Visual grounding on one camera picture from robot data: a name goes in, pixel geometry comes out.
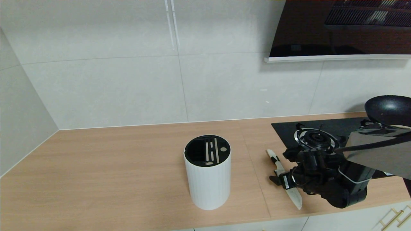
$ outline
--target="gold cabinet handle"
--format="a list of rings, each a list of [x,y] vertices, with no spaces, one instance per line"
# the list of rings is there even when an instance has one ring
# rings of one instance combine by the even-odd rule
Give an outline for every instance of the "gold cabinet handle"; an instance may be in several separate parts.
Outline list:
[[[397,212],[393,208],[391,210],[395,213],[395,216],[393,218],[391,218],[391,220],[387,224],[384,224],[382,222],[382,220],[380,220],[380,223],[383,225],[381,231],[384,231],[384,230],[388,229],[388,227],[390,227],[390,225],[392,225],[394,223],[394,221],[398,220],[398,217],[401,216],[401,214],[404,212],[403,210],[400,210],[399,212]]]
[[[406,221],[408,221],[408,219],[410,219],[410,217],[411,217],[411,213],[409,213],[402,221],[398,221],[399,223],[397,227],[398,228],[401,227]]]

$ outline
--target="cabinet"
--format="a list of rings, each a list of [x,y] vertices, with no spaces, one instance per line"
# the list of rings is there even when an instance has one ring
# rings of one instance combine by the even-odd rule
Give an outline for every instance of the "cabinet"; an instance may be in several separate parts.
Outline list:
[[[310,216],[302,231],[380,231],[383,226],[379,221],[382,220],[386,224],[395,216],[391,208],[396,211],[404,211],[398,217],[399,220],[402,220],[411,213],[411,209],[407,207],[409,204],[411,204],[410,201],[407,201],[387,206]],[[386,231],[409,231],[411,230],[410,222],[405,222],[400,228],[397,228],[398,222],[395,221]]]
[[[233,224],[206,228],[195,228],[195,231],[301,231],[308,217]]]

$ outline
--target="kitchen knife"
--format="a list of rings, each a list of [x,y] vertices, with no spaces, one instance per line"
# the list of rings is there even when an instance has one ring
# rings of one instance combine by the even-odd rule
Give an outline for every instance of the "kitchen knife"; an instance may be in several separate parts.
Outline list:
[[[277,174],[277,176],[279,176],[281,173],[285,173],[284,167],[281,164],[278,156],[271,149],[267,149],[267,154],[271,158],[271,160],[275,163],[275,165],[277,166],[277,170],[274,170],[275,174]],[[286,188],[287,188],[288,180],[287,180],[286,176],[284,176],[284,182],[286,183]],[[290,189],[286,189],[285,192],[288,194],[291,201],[298,208],[298,210],[300,210],[301,207],[302,207],[302,198],[301,198],[301,194],[298,191],[298,189],[297,188],[290,188]]]

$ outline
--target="wall tile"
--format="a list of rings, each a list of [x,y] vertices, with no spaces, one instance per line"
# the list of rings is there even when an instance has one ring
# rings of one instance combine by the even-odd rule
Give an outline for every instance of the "wall tile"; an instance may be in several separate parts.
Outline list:
[[[285,0],[174,0],[179,54],[269,52]]]
[[[187,121],[177,56],[23,67],[59,129]]]
[[[1,10],[22,64],[177,54],[164,0],[5,0]]]
[[[189,121],[307,114],[323,63],[267,64],[265,55],[180,56]]]
[[[9,41],[0,28],[0,70],[20,65]]]
[[[378,95],[411,97],[408,60],[326,61],[310,114],[364,111]]]
[[[58,129],[20,65],[0,71],[0,108],[3,175]]]

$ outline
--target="white knife block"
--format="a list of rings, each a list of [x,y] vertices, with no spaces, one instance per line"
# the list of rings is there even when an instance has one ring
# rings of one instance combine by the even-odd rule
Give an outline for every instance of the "white knife block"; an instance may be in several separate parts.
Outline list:
[[[204,210],[222,206],[230,196],[229,143],[215,135],[199,136],[187,144],[184,160],[194,204]]]

